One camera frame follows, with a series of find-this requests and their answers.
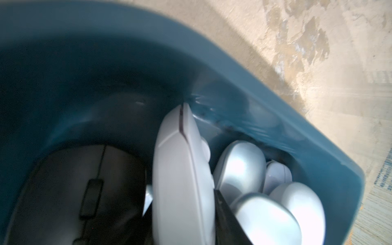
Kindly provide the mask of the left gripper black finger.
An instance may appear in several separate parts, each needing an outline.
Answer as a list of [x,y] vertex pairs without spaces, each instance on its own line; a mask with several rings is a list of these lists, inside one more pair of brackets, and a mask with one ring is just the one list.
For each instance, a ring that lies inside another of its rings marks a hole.
[[251,245],[221,192],[214,190],[215,230],[217,245]]

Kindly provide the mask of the white mouse with logo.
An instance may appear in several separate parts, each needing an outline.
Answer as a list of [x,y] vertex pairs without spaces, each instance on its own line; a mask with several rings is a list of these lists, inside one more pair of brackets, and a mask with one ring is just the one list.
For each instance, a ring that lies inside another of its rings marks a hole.
[[153,241],[214,245],[215,200],[209,145],[188,103],[163,119],[153,157]]

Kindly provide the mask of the silver grey mouse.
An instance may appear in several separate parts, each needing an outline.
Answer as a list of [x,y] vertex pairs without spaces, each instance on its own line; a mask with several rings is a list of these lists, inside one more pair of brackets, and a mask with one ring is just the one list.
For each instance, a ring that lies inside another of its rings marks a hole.
[[228,205],[244,194],[262,191],[265,177],[263,151],[244,140],[236,140],[225,148],[213,172],[215,188]]

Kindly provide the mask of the small white mouse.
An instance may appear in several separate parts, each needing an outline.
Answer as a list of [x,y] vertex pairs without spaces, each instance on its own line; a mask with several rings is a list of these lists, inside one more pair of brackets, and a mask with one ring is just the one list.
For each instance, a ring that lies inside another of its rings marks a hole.
[[269,195],[278,186],[293,181],[291,170],[284,164],[271,160],[267,163],[263,194]]

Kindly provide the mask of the teal storage box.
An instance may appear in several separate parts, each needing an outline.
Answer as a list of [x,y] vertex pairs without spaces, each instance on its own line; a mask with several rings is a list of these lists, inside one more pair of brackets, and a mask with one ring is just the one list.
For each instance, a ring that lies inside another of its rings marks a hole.
[[212,42],[159,14],[97,1],[1,3],[1,244],[44,158],[104,145],[137,157],[146,183],[164,116],[190,104],[214,168],[236,139],[288,164],[321,199],[342,245],[364,189],[360,167]]

